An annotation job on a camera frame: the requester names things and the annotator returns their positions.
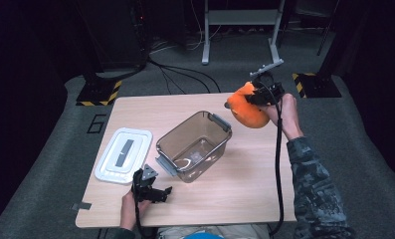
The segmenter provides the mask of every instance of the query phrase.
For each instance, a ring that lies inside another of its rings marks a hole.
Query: blue clothing
[[[339,191],[330,180],[328,171],[321,165],[319,156],[308,139],[298,137],[290,140],[287,148],[296,195],[294,206],[297,224],[294,238],[355,238],[354,231],[346,222]],[[122,231],[125,230],[119,230],[116,239],[134,238],[130,234],[122,236]],[[186,239],[197,238],[190,235]]]
[[[184,239],[222,239],[222,238],[223,237],[213,235],[210,233],[198,232],[198,233],[194,233],[189,236],[186,236]]]

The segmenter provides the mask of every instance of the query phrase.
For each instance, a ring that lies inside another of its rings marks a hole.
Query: wooden table
[[[99,181],[95,168],[110,138],[120,127],[149,130],[153,141],[146,159],[159,175],[153,188],[172,186],[165,203],[151,205],[141,218],[143,226],[213,225],[275,222],[280,218],[275,177],[277,128],[271,122],[263,128],[241,125],[224,108],[231,94],[202,94],[119,98],[115,101],[101,141],[95,166],[83,198],[89,210],[80,209],[80,228],[117,227],[121,197],[130,185]],[[156,162],[156,142],[171,129],[199,111],[208,111],[229,122],[233,135],[225,153],[192,183],[166,173]],[[285,220],[295,221],[291,165],[283,135],[281,178]]]

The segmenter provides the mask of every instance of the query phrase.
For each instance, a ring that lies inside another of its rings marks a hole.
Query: cable
[[[107,234],[107,231],[108,231],[108,230],[109,230],[109,228],[106,228],[106,229],[104,230],[103,239],[106,238],[106,234]],[[101,235],[101,229],[99,229],[98,239],[100,238],[100,235]]]
[[[271,225],[269,225],[269,223],[268,223],[268,228],[269,228],[269,232],[271,232],[272,231],[272,227],[271,227]],[[270,239],[275,239],[275,236],[274,235],[269,235],[269,238]]]
[[[165,82],[166,82],[166,88],[168,89],[168,92],[169,92],[169,95],[172,95],[172,93],[170,92],[170,90],[169,90],[169,81],[168,80],[170,80],[172,83],[173,83],[173,85],[175,85],[184,95],[187,95],[173,80],[172,80],[172,78],[170,78],[164,71],[163,71],[163,68],[161,68],[161,67],[159,67],[159,69],[160,69],[160,71],[162,72],[162,74],[163,74],[163,78],[165,79]]]
[[[179,72],[179,71],[173,70],[173,69],[182,70],[182,71],[188,71],[188,72],[192,72],[192,73],[197,73],[197,74],[203,75],[203,76],[209,78],[209,79],[215,84],[215,86],[216,86],[218,92],[221,93],[221,90],[220,90],[219,85],[217,84],[217,82],[216,82],[213,78],[211,78],[210,76],[208,76],[207,74],[204,74],[204,73],[202,73],[202,72],[198,72],[198,71],[195,71],[195,70],[191,70],[191,69],[186,69],[186,68],[180,68],[180,67],[173,67],[173,66],[162,65],[162,64],[159,64],[159,63],[154,62],[154,61],[151,60],[150,58],[148,58],[147,62],[153,64],[153,65],[156,66],[156,67],[158,67],[160,70],[162,70],[162,69],[168,70],[168,71],[171,71],[171,72],[173,72],[173,73],[176,73],[176,74],[179,74],[179,75],[182,75],[182,76],[185,76],[185,77],[189,77],[189,78],[191,78],[191,79],[193,79],[193,80],[196,80],[196,81],[200,82],[200,83],[206,88],[207,92],[210,94],[211,92],[210,92],[209,88],[208,88],[207,85],[206,85],[205,83],[203,83],[201,80],[199,80],[199,79],[197,79],[197,78],[195,78],[195,77],[193,77],[193,76],[190,76],[190,75],[188,75],[188,74],[181,73],[181,72]]]
[[[203,42],[203,31],[201,30],[201,26],[200,26],[200,23],[199,23],[198,18],[197,18],[197,14],[196,14],[196,10],[194,8],[193,0],[190,0],[190,3],[191,3],[191,9],[193,10],[194,18],[195,18],[197,26],[198,26],[198,30],[200,32],[200,40],[199,40],[198,43],[195,43],[195,44],[197,44],[197,46],[195,46],[192,49],[187,49],[187,50],[193,51],[193,50],[197,49],[200,46],[200,44]],[[225,10],[227,10],[228,7],[229,7],[229,0],[226,0]],[[218,31],[221,29],[221,27],[222,27],[222,25],[219,25],[219,27],[218,27],[218,29],[216,29],[215,33],[213,33],[212,36],[209,37],[209,40],[211,40],[218,33]]]
[[[135,74],[141,72],[144,68],[145,68],[145,64],[137,65],[136,68],[135,68],[132,72],[130,72],[130,73],[121,74],[121,75],[119,75],[119,76],[111,77],[111,78],[104,78],[104,77],[100,77],[100,76],[97,75],[97,78],[98,78],[99,80],[104,81],[104,82],[116,82],[116,81],[121,81],[121,80],[124,80],[124,79],[126,79],[126,78],[129,78],[129,77],[134,76]]]
[[[164,47],[164,48],[161,48],[161,49],[158,49],[158,50],[154,50],[153,52],[149,53],[149,55],[152,55],[152,54],[155,54],[155,53],[158,53],[158,52],[170,49],[170,48],[176,48],[176,47],[178,47],[178,46],[177,45],[167,46],[167,47]]]
[[[135,187],[135,185],[134,185],[134,183],[132,183],[131,190],[133,192],[135,192],[134,187]],[[140,210],[138,208],[138,196],[135,193],[133,193],[133,195],[134,195],[134,204],[135,204],[135,221],[136,221],[135,224],[137,226],[138,232],[141,235],[141,238],[144,238],[144,239],[156,238],[157,231],[155,230],[155,228],[153,228],[153,231],[151,232],[151,235],[145,235],[144,234],[143,228],[141,226],[141,221],[140,221]]]
[[[281,184],[281,169],[280,169],[280,164],[281,164],[281,143],[282,143],[282,118],[281,118],[281,114],[282,114],[282,101],[281,102],[281,106],[279,106],[279,103],[277,102],[274,94],[272,93],[272,91],[266,87],[262,82],[260,82],[260,84],[262,84],[270,93],[272,99],[275,102],[275,106],[278,112],[278,132],[277,132],[277,145],[276,145],[276,156],[275,156],[275,173],[276,173],[276,181],[277,181],[277,190],[278,190],[278,202],[279,202],[279,209],[280,209],[280,219],[278,224],[276,225],[275,229],[273,231],[271,231],[269,233],[269,235],[271,237],[273,237],[276,233],[279,232],[282,224],[284,223],[284,199],[283,199],[283,195],[282,195],[282,184]]]

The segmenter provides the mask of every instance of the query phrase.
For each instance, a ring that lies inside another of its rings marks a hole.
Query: white plastic lid
[[[122,127],[110,139],[99,160],[95,176],[102,181],[129,184],[151,146],[150,131]]]

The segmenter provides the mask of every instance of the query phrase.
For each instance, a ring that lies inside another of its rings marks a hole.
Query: table
[[[277,128],[270,122],[263,128],[238,123],[224,102],[230,96],[201,94],[119,98],[115,101],[103,135],[76,224],[80,228],[117,227],[121,197],[130,185],[99,181],[95,168],[110,138],[120,127],[149,130],[153,141],[146,163],[159,175],[153,188],[172,186],[165,203],[151,205],[141,218],[143,226],[232,224],[274,222],[280,217],[275,179]],[[172,177],[156,162],[156,142],[199,111],[208,111],[229,122],[233,135],[223,156],[192,183]],[[282,143],[281,178],[285,220],[294,221],[294,190],[291,165]]]
[[[284,12],[285,0],[281,0],[278,9],[263,9],[263,10],[210,10],[209,0],[204,1],[204,49],[202,64],[209,64],[210,56],[210,25],[273,25],[274,33],[269,39],[269,47],[272,55],[272,63],[262,65],[256,72],[250,73],[254,76],[259,73],[268,71],[284,62],[279,57],[276,40],[278,38],[278,31],[281,25],[282,14]]]

